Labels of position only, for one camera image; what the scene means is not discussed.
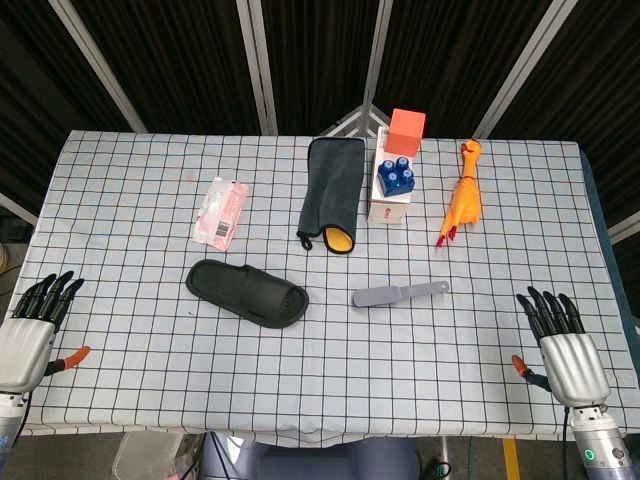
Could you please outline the blue building block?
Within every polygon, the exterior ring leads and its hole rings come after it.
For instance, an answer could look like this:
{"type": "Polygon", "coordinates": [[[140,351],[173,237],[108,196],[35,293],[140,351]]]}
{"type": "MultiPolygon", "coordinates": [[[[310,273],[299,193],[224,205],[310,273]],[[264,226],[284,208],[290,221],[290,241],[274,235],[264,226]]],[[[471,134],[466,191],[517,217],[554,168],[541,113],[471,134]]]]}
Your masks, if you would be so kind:
{"type": "Polygon", "coordinates": [[[404,195],[415,187],[414,172],[407,157],[384,160],[378,166],[377,177],[384,197],[404,195]]]}

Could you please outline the white cardboard box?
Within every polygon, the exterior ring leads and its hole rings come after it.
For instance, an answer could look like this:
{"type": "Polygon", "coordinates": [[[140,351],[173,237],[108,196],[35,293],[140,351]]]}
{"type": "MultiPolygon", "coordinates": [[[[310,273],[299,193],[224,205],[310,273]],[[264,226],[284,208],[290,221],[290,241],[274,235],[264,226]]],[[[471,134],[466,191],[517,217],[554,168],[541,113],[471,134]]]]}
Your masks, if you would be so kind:
{"type": "MultiPolygon", "coordinates": [[[[370,224],[401,224],[408,213],[412,192],[384,197],[377,177],[378,166],[387,159],[396,160],[398,157],[406,157],[391,154],[385,151],[388,135],[388,127],[380,127],[376,137],[375,155],[372,168],[371,190],[369,200],[368,222],[370,224]]],[[[413,168],[413,157],[407,157],[413,168]]]]}

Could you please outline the black folding screen white frames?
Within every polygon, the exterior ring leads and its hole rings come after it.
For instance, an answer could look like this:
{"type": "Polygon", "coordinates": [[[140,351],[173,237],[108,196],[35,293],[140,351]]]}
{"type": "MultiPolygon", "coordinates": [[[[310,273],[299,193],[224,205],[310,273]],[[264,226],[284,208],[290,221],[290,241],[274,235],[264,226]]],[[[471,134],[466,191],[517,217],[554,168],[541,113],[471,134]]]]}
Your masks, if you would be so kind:
{"type": "MultiPolygon", "coordinates": [[[[373,103],[465,137],[552,0],[392,0],[373,103]]],[[[260,0],[278,130],[359,106],[380,0],[260,0]]],[[[71,0],[146,129],[259,132],[236,0],[71,0]]],[[[49,0],[0,0],[0,194],[38,213],[73,130],[129,127],[49,0]]],[[[578,0],[492,130],[574,140],[605,220],[640,211],[640,0],[578,0]]]]}

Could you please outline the pink plastic package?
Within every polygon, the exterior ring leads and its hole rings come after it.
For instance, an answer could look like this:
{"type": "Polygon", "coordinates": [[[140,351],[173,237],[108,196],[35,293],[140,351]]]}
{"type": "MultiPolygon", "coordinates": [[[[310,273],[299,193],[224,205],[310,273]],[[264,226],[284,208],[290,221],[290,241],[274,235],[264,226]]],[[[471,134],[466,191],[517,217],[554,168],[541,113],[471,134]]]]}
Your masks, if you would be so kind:
{"type": "Polygon", "coordinates": [[[226,252],[248,193],[246,184],[215,177],[198,210],[192,240],[226,252]]]}

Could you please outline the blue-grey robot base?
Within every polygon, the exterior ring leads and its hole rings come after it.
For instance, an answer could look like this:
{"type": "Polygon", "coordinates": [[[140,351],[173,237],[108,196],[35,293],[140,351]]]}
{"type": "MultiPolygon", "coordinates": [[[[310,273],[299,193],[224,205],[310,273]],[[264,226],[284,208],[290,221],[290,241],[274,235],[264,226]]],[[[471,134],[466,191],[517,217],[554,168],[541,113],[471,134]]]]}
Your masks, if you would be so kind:
{"type": "Polygon", "coordinates": [[[199,480],[416,480],[415,446],[410,438],[377,437],[293,448],[211,433],[199,480]]]}

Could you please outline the dark grey towel yellow lining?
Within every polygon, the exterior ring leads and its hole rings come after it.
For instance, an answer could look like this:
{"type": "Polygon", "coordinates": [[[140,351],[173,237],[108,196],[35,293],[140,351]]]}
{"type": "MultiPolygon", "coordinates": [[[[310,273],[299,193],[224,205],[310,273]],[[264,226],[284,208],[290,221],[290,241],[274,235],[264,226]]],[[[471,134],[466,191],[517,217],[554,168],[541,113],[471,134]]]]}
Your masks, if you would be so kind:
{"type": "Polygon", "coordinates": [[[297,231],[305,250],[312,249],[317,237],[335,254],[354,249],[365,158],[361,139],[322,137],[310,143],[307,192],[297,231]]]}

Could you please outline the black slipper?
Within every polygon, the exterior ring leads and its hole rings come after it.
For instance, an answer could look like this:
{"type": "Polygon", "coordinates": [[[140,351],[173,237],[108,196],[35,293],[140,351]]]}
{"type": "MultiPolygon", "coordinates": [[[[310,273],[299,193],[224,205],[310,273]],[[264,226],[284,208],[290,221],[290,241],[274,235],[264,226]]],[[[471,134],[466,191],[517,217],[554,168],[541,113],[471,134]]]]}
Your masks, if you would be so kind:
{"type": "Polygon", "coordinates": [[[268,329],[292,325],[309,304],[303,288],[250,265],[201,260],[192,266],[185,284],[201,300],[268,329]]]}

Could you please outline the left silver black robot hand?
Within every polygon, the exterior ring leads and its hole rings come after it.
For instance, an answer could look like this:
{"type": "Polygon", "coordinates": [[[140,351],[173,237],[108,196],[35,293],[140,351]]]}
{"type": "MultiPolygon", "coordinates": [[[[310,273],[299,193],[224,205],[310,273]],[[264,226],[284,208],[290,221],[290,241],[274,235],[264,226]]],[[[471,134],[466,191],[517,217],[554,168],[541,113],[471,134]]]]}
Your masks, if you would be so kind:
{"type": "Polygon", "coordinates": [[[32,285],[0,325],[0,394],[25,394],[43,378],[79,365],[91,352],[83,346],[52,360],[55,338],[77,291],[83,286],[72,271],[50,274],[32,285]]]}

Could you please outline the white checkered tablecloth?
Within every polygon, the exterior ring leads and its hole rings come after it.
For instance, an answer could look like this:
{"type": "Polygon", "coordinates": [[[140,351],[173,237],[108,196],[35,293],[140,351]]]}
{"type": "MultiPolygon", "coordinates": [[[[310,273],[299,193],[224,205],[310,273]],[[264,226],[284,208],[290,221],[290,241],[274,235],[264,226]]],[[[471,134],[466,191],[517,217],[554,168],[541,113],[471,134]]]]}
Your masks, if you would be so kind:
{"type": "Polygon", "coordinates": [[[611,386],[610,414],[640,433],[640,386],[573,142],[491,140],[482,215],[437,247],[461,174],[456,140],[425,140],[405,220],[359,206],[346,255],[297,238],[307,137],[75,131],[64,143],[15,290],[84,279],[54,356],[91,348],[34,391],[25,433],[216,430],[286,446],[370,436],[559,435],[562,406],[511,363],[543,369],[516,296],[563,293],[611,386]],[[249,187],[229,249],[192,240],[215,177],[249,187]],[[198,261],[250,265],[309,296],[268,329],[193,295],[198,261]],[[355,307],[356,290],[446,281],[446,293],[355,307]]]}

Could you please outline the white metal screen foot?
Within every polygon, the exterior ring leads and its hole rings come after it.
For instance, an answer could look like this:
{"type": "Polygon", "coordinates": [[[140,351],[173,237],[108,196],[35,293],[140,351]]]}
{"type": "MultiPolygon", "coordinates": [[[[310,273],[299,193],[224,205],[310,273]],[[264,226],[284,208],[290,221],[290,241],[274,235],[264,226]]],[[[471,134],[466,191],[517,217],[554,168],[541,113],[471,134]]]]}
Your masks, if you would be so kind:
{"type": "Polygon", "coordinates": [[[375,105],[360,105],[324,132],[329,137],[375,137],[380,127],[390,125],[390,117],[375,105]]]}

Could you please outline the orange cube box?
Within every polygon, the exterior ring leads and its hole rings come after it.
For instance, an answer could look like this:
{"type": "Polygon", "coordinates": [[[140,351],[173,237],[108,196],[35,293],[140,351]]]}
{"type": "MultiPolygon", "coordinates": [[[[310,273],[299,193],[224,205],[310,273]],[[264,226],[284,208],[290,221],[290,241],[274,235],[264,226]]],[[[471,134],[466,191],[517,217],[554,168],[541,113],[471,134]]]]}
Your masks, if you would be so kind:
{"type": "Polygon", "coordinates": [[[391,154],[414,157],[420,147],[426,114],[394,108],[388,130],[385,151],[391,154]]]}

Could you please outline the yellow rubber chicken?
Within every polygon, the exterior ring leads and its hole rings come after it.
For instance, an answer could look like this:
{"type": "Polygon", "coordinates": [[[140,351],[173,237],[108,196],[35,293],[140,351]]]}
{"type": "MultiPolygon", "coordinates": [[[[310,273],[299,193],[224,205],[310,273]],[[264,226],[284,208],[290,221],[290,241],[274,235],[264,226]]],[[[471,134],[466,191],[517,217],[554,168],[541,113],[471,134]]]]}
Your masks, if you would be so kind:
{"type": "Polygon", "coordinates": [[[441,247],[446,239],[453,240],[461,225],[476,223],[480,219],[482,205],[476,164],[482,151],[481,143],[474,138],[461,145],[463,171],[454,187],[451,202],[436,243],[437,247],[441,247]]]}

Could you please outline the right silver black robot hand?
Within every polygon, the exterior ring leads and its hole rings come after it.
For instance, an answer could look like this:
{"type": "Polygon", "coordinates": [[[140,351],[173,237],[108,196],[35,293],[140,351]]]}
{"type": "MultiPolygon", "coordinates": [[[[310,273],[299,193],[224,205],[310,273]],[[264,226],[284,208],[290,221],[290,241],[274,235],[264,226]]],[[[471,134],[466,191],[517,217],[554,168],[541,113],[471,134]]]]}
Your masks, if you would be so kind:
{"type": "Polygon", "coordinates": [[[586,408],[606,403],[611,389],[596,345],[586,332],[580,313],[563,293],[540,292],[532,286],[528,296],[518,294],[545,373],[536,374],[517,355],[512,364],[526,382],[550,392],[563,406],[586,408]]]}

